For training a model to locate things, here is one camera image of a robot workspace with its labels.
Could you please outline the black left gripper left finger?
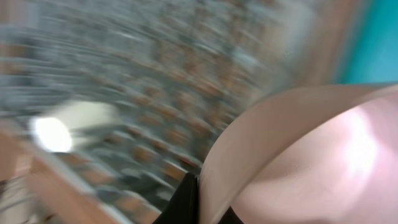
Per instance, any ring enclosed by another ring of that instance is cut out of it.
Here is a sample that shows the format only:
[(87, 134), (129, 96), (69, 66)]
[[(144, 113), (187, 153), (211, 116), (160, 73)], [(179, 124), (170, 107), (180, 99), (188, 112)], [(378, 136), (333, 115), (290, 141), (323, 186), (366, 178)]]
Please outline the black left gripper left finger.
[(198, 193), (197, 177), (186, 173), (165, 210), (153, 224), (197, 224)]

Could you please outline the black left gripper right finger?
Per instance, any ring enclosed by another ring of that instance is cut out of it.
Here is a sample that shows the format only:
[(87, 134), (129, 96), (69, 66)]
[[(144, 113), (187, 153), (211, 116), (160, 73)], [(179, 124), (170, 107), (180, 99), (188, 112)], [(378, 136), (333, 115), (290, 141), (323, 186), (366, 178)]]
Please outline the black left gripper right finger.
[(218, 224), (244, 224), (235, 214), (232, 207), (229, 207), (224, 215), (221, 217)]

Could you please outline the small white pink plate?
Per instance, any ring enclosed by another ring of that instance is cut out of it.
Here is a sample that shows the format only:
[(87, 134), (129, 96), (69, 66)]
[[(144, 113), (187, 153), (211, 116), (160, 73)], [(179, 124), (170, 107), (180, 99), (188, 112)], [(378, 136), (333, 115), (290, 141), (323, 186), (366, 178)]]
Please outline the small white pink plate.
[(266, 98), (215, 141), (200, 223), (396, 223), (397, 86), (326, 85)]

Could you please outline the white cup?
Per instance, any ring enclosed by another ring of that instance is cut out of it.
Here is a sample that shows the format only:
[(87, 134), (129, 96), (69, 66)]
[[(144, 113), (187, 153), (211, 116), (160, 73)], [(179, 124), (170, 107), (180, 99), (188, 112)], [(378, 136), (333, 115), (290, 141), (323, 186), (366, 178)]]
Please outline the white cup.
[(71, 152), (104, 139), (122, 124), (118, 109), (100, 101), (64, 101), (29, 120), (35, 143), (47, 152)]

